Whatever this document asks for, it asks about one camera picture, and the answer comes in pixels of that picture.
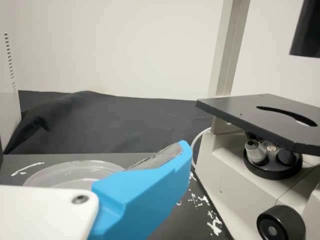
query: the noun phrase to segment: screw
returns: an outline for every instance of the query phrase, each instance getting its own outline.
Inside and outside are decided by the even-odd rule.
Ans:
[[[72,203],[73,204],[83,204],[88,200],[89,200],[88,196],[79,195],[79,196],[76,196],[75,198],[72,199]]]

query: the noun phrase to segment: black table surface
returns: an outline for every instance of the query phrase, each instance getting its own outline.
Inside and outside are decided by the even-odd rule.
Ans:
[[[127,168],[150,153],[83,153],[5,155],[0,169],[0,184],[21,186],[37,171],[59,163],[99,160]],[[189,187],[171,215],[148,237],[148,240],[231,240],[214,204],[194,171]]]

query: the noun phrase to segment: black knob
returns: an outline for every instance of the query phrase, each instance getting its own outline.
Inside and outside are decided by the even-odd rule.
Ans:
[[[285,149],[280,150],[276,155],[276,158],[280,163],[282,163],[285,166],[293,166],[297,161],[297,158],[294,155],[294,153]]]
[[[306,226],[296,210],[277,205],[261,213],[256,226],[263,240],[305,240]]]

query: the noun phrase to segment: white panel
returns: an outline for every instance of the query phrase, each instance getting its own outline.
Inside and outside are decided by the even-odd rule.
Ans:
[[[79,195],[88,200],[72,203]],[[87,190],[0,185],[0,206],[1,239],[86,240],[99,200]]]
[[[223,0],[15,0],[19,89],[207,96]]]
[[[303,0],[251,0],[232,95],[271,93],[320,107],[320,59],[289,55]]]
[[[14,8],[9,0],[0,0],[0,137],[2,150],[21,120],[15,77],[15,54],[11,33],[14,31]]]

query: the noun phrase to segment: petri dish lid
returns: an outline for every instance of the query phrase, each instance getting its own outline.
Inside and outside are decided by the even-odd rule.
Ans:
[[[91,190],[93,182],[123,170],[123,167],[106,161],[69,161],[52,165],[36,172],[23,185],[28,187]]]

